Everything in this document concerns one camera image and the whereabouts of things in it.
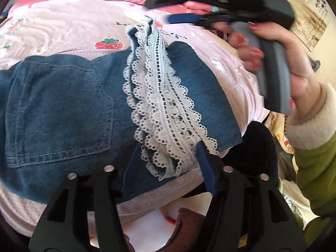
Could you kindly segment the green sleeve fleece cuff forearm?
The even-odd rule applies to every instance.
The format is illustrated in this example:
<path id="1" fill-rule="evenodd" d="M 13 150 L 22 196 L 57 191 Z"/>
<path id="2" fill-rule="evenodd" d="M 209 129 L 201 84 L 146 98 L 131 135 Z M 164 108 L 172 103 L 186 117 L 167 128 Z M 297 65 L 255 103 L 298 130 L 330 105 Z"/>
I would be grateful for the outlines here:
<path id="1" fill-rule="evenodd" d="M 286 136 L 294 148 L 296 183 L 318 216 L 335 212 L 335 89 L 322 84 L 322 105 L 306 122 L 288 118 Z"/>

